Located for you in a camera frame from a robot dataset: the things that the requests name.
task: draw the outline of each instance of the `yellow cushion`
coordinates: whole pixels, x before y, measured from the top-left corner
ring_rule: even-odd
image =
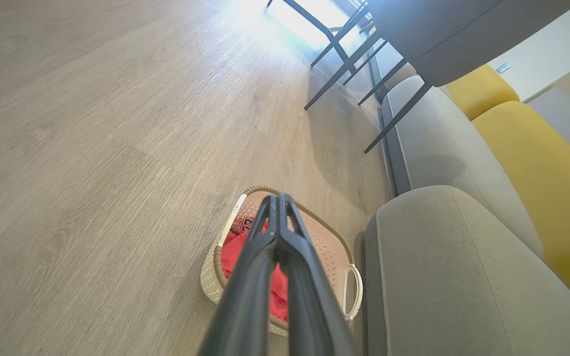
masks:
[[[520,101],[512,87],[489,65],[473,70],[446,87],[454,103],[470,120],[498,104]]]
[[[570,145],[517,101],[488,110],[473,124],[536,225],[545,263],[570,288]]]

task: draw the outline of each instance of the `wall outlet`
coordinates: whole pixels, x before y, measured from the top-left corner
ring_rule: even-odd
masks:
[[[504,65],[498,67],[498,68],[496,69],[496,71],[498,72],[498,74],[503,74],[503,72],[504,72],[505,70],[508,70],[509,67],[511,67],[511,65],[505,63]]]

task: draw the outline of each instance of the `basket handle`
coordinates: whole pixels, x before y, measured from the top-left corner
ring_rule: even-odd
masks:
[[[344,318],[346,320],[353,320],[360,310],[364,288],[362,286],[362,276],[360,275],[360,271],[354,264],[350,264],[344,274],[344,295],[342,296],[342,300],[346,302],[346,284],[349,280],[349,272],[353,272],[353,277],[355,277],[355,301],[353,302],[353,306],[349,313],[346,312],[346,306],[342,306],[342,312],[344,313]]]

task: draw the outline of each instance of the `woven basket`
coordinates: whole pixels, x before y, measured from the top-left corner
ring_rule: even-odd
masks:
[[[201,288],[206,293],[206,296],[216,304],[219,303],[224,293],[224,288],[228,283],[224,276],[224,270],[221,268],[221,249],[224,246],[228,231],[237,217],[254,217],[258,207],[261,205],[261,201],[269,194],[278,194],[278,192],[264,185],[257,185],[243,192],[239,200],[237,200],[226,225],[224,225],[221,236],[213,241],[210,250],[208,250],[206,261],[204,261],[201,268]],[[321,260],[331,288],[335,293],[335,299],[337,299],[337,303],[342,309],[342,313],[344,313],[344,318],[347,322],[351,322],[357,315],[360,304],[362,304],[362,277],[355,264],[353,264],[351,250],[335,230],[309,212],[305,207],[298,203],[296,205],[307,228],[309,237],[312,239],[316,253]],[[347,277],[349,273],[353,273],[355,276],[356,295],[351,311],[346,312]],[[278,335],[287,336],[287,323],[270,315],[270,331]]]

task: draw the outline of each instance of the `wood grain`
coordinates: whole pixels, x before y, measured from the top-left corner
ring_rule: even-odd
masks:
[[[193,355],[216,308],[199,270],[245,189],[350,243],[389,200],[369,73],[303,110],[341,61],[310,68],[327,39],[265,3],[0,0],[0,355]]]

